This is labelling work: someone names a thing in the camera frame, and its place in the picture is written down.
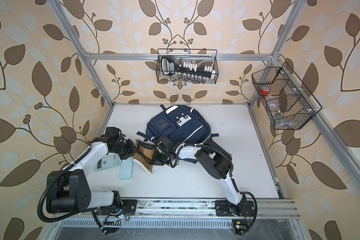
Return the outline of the navy blue student backpack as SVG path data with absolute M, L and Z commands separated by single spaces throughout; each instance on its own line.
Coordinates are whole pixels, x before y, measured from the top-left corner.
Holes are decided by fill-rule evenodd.
M 174 144 L 204 145 L 207 138 L 219 136 L 211 133 L 210 125 L 194 108 L 186 105 L 161 108 L 163 111 L 147 123 L 146 132 L 137 132 L 145 141 L 154 143 L 164 137 Z

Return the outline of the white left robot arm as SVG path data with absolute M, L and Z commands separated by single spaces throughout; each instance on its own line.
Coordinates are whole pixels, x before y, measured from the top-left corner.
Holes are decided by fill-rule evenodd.
M 76 160 L 61 171 L 48 175 L 39 209 L 46 206 L 50 214 L 80 213 L 112 205 L 115 193 L 91 190 L 87 177 L 103 157 L 114 154 L 126 160 L 136 152 L 133 141 L 126 139 L 120 129 L 107 127 L 105 134 L 90 141 L 88 148 Z

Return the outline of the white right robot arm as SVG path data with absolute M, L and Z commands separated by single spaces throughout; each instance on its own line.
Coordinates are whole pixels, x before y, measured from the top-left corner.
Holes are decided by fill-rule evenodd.
M 152 158 L 154 165 L 168 165 L 176 167 L 180 160 L 195 160 L 213 178 L 220 180 L 225 191 L 227 201 L 238 206 L 243 199 L 234 177 L 232 156 L 212 139 L 200 144 L 174 143 L 167 137 L 152 137 L 158 153 Z

